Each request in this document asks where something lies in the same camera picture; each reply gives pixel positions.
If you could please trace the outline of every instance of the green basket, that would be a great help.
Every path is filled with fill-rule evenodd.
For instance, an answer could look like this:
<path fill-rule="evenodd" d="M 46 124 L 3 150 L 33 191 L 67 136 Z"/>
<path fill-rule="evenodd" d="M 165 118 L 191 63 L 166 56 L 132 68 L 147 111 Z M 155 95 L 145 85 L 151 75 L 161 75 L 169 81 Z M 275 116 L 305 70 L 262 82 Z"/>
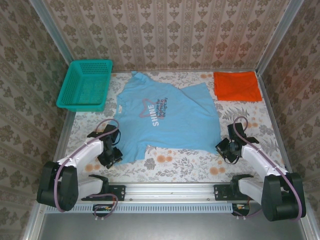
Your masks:
<path fill-rule="evenodd" d="M 64 78 L 56 101 L 72 112 L 102 112 L 105 109 L 113 63 L 107 59 L 75 60 Z"/>

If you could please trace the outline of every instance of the wallpaper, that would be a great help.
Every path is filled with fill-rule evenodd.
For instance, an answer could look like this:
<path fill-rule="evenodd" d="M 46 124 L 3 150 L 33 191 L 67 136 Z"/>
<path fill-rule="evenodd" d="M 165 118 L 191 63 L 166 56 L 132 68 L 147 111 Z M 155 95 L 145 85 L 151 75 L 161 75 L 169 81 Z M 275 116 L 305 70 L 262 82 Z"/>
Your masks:
<path fill-rule="evenodd" d="M 0 0 L 0 239 L 20 239 L 66 111 L 67 65 L 27 0 Z"/>
<path fill-rule="evenodd" d="M 255 69 L 289 0 L 44 0 L 74 59 L 114 71 Z"/>
<path fill-rule="evenodd" d="M 320 223 L 320 1 L 305 0 L 263 73 L 285 148 Z"/>

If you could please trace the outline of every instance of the patterned fabric surface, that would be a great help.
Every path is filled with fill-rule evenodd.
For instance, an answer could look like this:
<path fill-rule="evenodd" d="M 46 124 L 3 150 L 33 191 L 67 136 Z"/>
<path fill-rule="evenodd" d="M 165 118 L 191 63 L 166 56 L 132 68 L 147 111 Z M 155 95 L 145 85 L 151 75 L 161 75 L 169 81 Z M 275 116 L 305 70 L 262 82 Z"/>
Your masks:
<path fill-rule="evenodd" d="M 289 0 L 44 0 L 74 59 L 115 71 L 254 69 Z"/>
<path fill-rule="evenodd" d="M 305 0 L 263 73 L 294 171 L 320 224 L 320 1 Z"/>
<path fill-rule="evenodd" d="M 27 0 L 0 0 L 0 239 L 20 239 L 66 111 L 67 65 Z"/>
<path fill-rule="evenodd" d="M 261 102 L 218 101 L 214 95 L 213 72 L 151 72 L 146 73 L 155 81 L 172 83 L 178 88 L 206 83 L 219 114 L 221 137 L 228 137 L 227 125 L 238 116 L 249 120 L 247 136 L 256 137 L 271 157 L 283 165 L 277 140 L 271 125 L 267 107 Z M 104 112 L 77 112 L 67 146 L 67 153 L 80 147 L 99 122 L 115 115 L 116 96 L 122 92 L 130 73 L 114 73 L 111 78 Z M 97 159 L 85 167 L 83 177 L 89 174 L 106 176 L 111 182 L 227 182 L 235 174 L 253 174 L 253 168 L 245 161 L 236 165 L 224 162 L 218 154 L 188 149 L 169 149 L 148 146 L 144 160 L 119 164 L 107 169 Z"/>

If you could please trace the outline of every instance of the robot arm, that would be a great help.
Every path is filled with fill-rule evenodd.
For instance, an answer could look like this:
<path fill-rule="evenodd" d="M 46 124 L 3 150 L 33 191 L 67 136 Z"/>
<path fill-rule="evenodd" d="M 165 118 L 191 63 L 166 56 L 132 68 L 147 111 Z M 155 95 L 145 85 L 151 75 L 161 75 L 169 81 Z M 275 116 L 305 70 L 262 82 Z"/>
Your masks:
<path fill-rule="evenodd" d="M 69 211 L 76 204 L 77 200 L 85 198 L 93 194 L 106 193 L 109 187 L 108 179 L 101 176 L 90 175 L 86 179 L 78 181 L 78 174 L 81 174 L 85 166 L 94 158 L 98 158 L 99 162 L 108 169 L 115 163 L 122 160 L 122 153 L 113 143 L 116 141 L 119 130 L 112 134 L 103 136 L 90 144 L 90 140 L 108 133 L 115 129 L 113 125 L 107 125 L 104 132 L 92 132 L 85 141 L 86 147 L 80 150 L 76 149 L 71 155 L 75 154 L 72 159 L 67 162 L 60 173 L 57 197 L 58 203 L 62 210 Z M 39 188 L 36 200 L 48 206 L 56 207 L 54 201 L 54 183 L 57 171 L 60 166 L 69 159 L 66 156 L 57 162 L 47 162 L 43 166 L 42 175 L 39 182 Z"/>
<path fill-rule="evenodd" d="M 304 217 L 306 215 L 306 204 L 301 177 L 297 173 L 289 173 L 270 158 L 272 164 L 267 161 L 261 154 L 267 155 L 259 142 L 254 137 L 246 136 L 241 123 L 236 123 L 235 128 L 241 137 L 250 142 L 251 145 L 239 138 L 233 125 L 230 124 L 228 125 L 228 133 L 231 141 L 225 138 L 216 146 L 216 149 L 231 164 L 237 163 L 239 158 L 248 161 L 258 173 L 260 180 L 256 180 L 249 174 L 233 176 L 229 193 L 235 198 L 249 196 L 255 200 L 261 205 L 262 211 L 269 221 L 294 219 L 298 215 L 298 203 L 292 190 L 279 173 L 280 171 L 297 192 L 302 205 L 301 217 Z M 226 191 L 219 192 L 219 195 L 225 194 Z"/>

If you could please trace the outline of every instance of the gray floor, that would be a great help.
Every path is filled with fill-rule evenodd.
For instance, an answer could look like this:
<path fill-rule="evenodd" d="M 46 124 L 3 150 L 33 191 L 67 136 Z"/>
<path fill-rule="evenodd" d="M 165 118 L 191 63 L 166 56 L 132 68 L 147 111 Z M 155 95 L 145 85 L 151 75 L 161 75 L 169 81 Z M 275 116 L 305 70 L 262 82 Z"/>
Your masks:
<path fill-rule="evenodd" d="M 40 240 L 304 240 L 301 224 L 246 220 L 217 213 L 117 213 L 95 220 L 88 213 L 47 214 Z"/>

